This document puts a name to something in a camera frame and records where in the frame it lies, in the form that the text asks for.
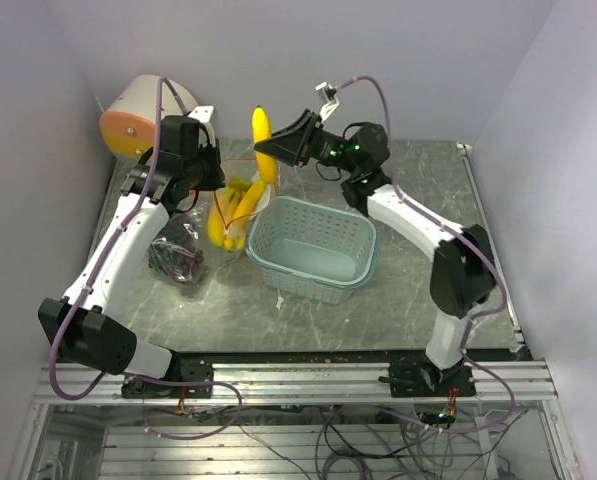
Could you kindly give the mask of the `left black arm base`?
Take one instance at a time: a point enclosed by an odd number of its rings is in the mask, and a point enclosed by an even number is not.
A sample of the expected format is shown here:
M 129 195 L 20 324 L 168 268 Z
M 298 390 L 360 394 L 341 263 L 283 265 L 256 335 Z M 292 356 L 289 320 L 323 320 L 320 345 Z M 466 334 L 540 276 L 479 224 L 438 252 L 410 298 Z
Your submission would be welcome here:
M 141 379 L 130 379 L 121 388 L 124 399 L 173 399 L 185 393 L 186 398 L 208 399 L 214 379 L 212 365 L 199 355 L 175 353 L 163 380 L 169 382 L 200 383 L 200 386 L 165 386 Z

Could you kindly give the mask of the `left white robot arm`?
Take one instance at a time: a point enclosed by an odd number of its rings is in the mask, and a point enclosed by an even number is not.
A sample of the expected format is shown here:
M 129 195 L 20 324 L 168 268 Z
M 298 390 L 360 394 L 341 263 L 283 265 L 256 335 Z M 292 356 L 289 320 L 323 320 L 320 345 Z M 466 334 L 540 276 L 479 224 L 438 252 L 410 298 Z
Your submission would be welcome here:
M 79 278 L 58 299 L 45 299 L 38 317 L 52 343 L 50 357 L 101 372 L 146 376 L 160 397 L 181 387 L 171 350 L 147 343 L 120 322 L 129 287 L 144 256 L 177 206 L 191 192 L 221 188 L 213 109 L 169 115 L 160 123 L 157 164 L 142 157 L 125 178 L 114 216 Z

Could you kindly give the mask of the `light blue plastic basket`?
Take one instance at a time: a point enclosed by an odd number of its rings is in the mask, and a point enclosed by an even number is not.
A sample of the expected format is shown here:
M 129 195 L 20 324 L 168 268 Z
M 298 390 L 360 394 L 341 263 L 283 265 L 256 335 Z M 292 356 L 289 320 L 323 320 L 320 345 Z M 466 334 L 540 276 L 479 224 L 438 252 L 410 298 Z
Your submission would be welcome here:
M 378 250 L 368 218 L 289 196 L 255 218 L 245 243 L 266 285 L 334 305 L 371 280 Z

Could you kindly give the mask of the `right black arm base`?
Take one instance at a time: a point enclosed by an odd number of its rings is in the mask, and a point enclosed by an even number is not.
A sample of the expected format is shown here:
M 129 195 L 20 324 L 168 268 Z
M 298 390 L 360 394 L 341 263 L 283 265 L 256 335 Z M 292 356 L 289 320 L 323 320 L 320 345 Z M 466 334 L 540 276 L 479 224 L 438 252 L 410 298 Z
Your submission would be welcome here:
M 472 370 L 462 361 L 449 369 L 438 369 L 425 356 L 391 363 L 387 373 L 378 377 L 390 388 L 393 398 L 448 398 L 476 395 Z

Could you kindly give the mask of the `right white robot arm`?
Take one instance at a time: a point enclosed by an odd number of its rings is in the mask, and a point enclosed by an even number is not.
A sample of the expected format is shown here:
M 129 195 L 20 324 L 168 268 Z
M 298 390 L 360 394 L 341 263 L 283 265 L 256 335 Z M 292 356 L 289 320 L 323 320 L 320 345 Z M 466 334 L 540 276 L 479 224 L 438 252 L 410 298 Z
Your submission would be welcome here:
M 425 356 L 429 365 L 418 373 L 420 387 L 428 394 L 443 394 L 454 383 L 452 368 L 461 363 L 467 317 L 484 303 L 496 285 L 488 267 L 493 253 L 483 227 L 462 227 L 405 194 L 383 170 L 390 157 L 384 127 L 355 123 L 355 133 L 345 138 L 324 130 L 320 116 L 304 111 L 290 126 L 273 132 L 263 108 L 251 117 L 254 150 L 264 179 L 271 163 L 305 166 L 314 160 L 348 173 L 341 184 L 346 203 L 377 220 L 415 245 L 431 261 L 430 295 L 438 310 Z

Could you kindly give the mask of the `yellow banana bunch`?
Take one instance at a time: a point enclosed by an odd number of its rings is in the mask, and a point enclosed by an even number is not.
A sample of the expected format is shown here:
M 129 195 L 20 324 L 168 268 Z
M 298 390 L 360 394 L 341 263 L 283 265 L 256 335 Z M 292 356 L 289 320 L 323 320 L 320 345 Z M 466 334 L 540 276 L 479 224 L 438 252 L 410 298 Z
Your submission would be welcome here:
M 226 187 L 215 192 L 207 223 L 209 241 L 227 251 L 242 251 L 249 223 L 266 190 L 262 180 L 232 177 Z

